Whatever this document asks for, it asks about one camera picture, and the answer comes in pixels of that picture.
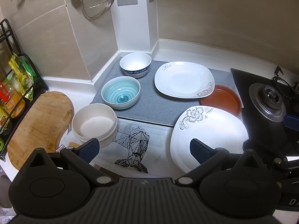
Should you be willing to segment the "beige ribbed bowl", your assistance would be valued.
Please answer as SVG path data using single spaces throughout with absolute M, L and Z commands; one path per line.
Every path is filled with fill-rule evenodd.
M 117 134 L 118 118 L 111 107 L 105 104 L 90 104 L 77 112 L 71 127 L 81 142 L 92 138 L 99 140 L 100 147 L 108 146 Z

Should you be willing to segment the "white bowl blue pattern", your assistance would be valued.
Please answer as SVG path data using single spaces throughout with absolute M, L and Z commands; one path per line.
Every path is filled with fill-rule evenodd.
M 145 76 L 149 69 L 152 58 L 150 55 L 142 52 L 130 53 L 120 60 L 120 67 L 127 76 L 141 78 Z

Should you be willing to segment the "orange sauce jar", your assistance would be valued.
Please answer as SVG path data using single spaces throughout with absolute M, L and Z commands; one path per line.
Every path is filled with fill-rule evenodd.
M 21 98 L 22 96 L 7 79 L 1 81 L 1 107 L 7 114 L 10 114 L 12 118 L 21 116 L 25 110 L 25 100 L 21 100 Z

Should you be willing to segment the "grey drying mat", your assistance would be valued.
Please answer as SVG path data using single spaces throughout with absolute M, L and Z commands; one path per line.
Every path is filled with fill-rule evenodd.
M 103 103 L 101 89 L 111 79 L 125 76 L 119 65 L 119 61 L 113 66 L 107 77 L 100 86 L 91 104 Z M 142 78 L 137 79 L 141 85 L 140 98 L 135 105 L 125 110 L 115 110 L 119 118 L 142 121 L 164 126 L 173 127 L 180 115 L 189 107 L 200 105 L 200 99 L 179 99 L 160 93 L 154 83 L 157 69 L 165 62 L 152 61 L 149 72 Z M 231 72 L 210 69 L 216 84 L 224 85 L 233 90 L 240 98 L 239 92 L 233 80 Z

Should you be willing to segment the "white square plate floral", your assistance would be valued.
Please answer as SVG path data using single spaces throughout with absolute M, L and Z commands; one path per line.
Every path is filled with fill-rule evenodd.
M 192 62 L 168 62 L 159 67 L 154 77 L 156 89 L 167 96 L 199 99 L 211 95 L 215 81 L 211 71 Z

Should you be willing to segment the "black gas stove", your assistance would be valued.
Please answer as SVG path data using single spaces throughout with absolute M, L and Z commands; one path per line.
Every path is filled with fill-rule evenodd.
M 268 79 L 231 69 L 242 103 L 249 140 L 286 156 L 298 155 L 298 130 L 283 124 L 286 114 L 298 117 L 298 91 L 279 76 Z

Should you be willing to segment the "brown round plate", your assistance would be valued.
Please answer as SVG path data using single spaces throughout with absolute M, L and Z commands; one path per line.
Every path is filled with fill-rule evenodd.
M 226 86 L 215 85 L 211 95 L 200 99 L 201 105 L 222 109 L 230 114 L 239 116 L 242 105 L 238 95 Z

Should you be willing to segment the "yellow green snack packet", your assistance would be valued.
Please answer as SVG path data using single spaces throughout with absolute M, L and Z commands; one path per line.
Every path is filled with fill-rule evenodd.
M 28 100 L 33 100 L 33 88 L 30 87 L 34 84 L 37 79 L 36 73 L 29 67 L 29 65 L 17 54 L 13 53 L 8 65 L 14 71 L 18 88 L 23 96 Z

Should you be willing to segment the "white geometric print cloth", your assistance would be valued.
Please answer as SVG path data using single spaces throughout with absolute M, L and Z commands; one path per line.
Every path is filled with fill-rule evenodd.
M 117 134 L 106 147 L 100 147 L 94 163 L 122 176 L 172 177 L 183 172 L 170 156 L 169 128 L 156 129 L 129 121 L 117 124 Z

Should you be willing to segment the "white floral plate front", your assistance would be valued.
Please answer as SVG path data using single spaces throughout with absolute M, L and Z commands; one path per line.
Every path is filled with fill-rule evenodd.
M 225 148 L 230 153 L 243 153 L 249 139 L 240 119 L 224 110 L 210 106 L 192 106 L 178 118 L 170 141 L 174 163 L 185 173 L 199 166 L 190 152 L 190 142 L 198 139 L 211 148 Z

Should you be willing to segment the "wooden cutting board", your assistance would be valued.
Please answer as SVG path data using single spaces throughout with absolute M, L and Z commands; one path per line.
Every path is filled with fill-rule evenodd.
M 20 170 L 36 148 L 56 152 L 63 134 L 71 130 L 73 116 L 73 104 L 67 95 L 58 91 L 40 95 L 8 144 L 11 164 Z

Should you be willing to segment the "turquoise spiral bowl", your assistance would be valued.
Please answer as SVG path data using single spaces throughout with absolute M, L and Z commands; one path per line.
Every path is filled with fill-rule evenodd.
M 125 110 L 137 103 L 140 98 L 139 81 L 129 76 L 119 76 L 109 80 L 101 90 L 101 98 L 113 109 Z

